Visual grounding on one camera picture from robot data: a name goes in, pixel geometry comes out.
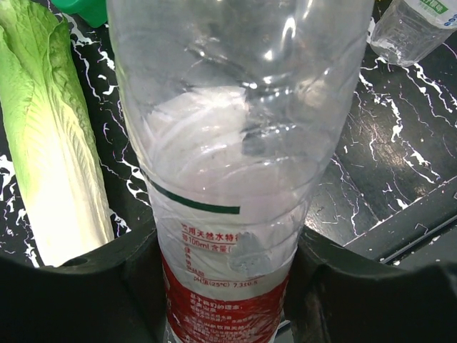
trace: clear plastic bottle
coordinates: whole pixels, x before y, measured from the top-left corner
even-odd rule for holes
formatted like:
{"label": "clear plastic bottle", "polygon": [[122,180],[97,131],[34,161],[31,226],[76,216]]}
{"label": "clear plastic bottle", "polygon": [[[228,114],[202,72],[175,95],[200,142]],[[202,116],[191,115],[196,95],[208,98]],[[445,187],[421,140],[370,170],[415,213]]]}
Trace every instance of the clear plastic bottle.
{"label": "clear plastic bottle", "polygon": [[457,29],[455,0],[393,0],[376,23],[371,48],[388,63],[411,66]]}
{"label": "clear plastic bottle", "polygon": [[351,105],[373,1],[108,8],[173,340],[270,342],[313,186]]}

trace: black plastic holder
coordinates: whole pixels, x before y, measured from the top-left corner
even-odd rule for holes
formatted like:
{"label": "black plastic holder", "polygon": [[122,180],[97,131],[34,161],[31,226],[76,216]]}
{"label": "black plastic holder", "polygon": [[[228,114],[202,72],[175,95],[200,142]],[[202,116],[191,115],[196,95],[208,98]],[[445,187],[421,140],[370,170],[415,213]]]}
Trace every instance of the black plastic holder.
{"label": "black plastic holder", "polygon": [[[0,258],[0,342],[162,343],[156,232],[138,229],[59,268]],[[411,271],[305,228],[284,305],[295,342],[457,342],[457,264]]]}

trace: white bottle label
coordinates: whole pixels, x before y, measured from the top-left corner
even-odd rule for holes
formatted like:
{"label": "white bottle label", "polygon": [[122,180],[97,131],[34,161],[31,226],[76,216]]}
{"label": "white bottle label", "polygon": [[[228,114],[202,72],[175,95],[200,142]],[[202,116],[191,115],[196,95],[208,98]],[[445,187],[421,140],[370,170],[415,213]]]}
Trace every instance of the white bottle label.
{"label": "white bottle label", "polygon": [[457,29],[457,1],[404,0],[430,24],[440,29]]}

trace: marble pattern surface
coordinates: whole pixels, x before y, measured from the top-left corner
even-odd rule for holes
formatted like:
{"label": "marble pattern surface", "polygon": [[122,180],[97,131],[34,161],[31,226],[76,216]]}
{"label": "marble pattern surface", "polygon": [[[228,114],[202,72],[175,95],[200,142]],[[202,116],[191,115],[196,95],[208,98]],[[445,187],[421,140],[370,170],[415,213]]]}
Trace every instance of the marble pattern surface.
{"label": "marble pattern surface", "polygon": [[[50,6],[47,0],[41,3]],[[376,2],[377,20],[386,2]],[[126,133],[108,24],[65,16],[89,107],[116,236],[154,218]],[[357,239],[457,175],[457,34],[421,63],[386,64],[367,46],[341,140],[307,225],[339,244]],[[0,128],[0,255],[41,264]]]}

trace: green leaf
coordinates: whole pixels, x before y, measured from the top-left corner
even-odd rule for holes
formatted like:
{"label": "green leaf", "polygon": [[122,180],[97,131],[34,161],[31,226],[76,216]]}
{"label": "green leaf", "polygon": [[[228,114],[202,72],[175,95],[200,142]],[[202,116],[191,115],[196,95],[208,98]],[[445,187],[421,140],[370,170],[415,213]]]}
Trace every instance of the green leaf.
{"label": "green leaf", "polygon": [[0,0],[0,103],[16,178],[45,264],[114,239],[68,23]]}

